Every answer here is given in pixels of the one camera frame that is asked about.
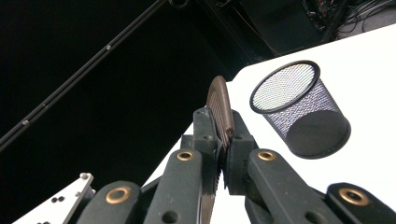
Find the brown comb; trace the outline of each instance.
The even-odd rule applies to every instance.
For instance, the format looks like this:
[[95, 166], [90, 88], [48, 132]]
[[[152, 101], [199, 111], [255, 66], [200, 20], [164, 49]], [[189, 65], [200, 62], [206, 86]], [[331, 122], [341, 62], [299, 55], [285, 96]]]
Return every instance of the brown comb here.
[[219, 138], [228, 148], [233, 135], [233, 112], [224, 77], [217, 76], [213, 79], [207, 95], [206, 107], [212, 111]]

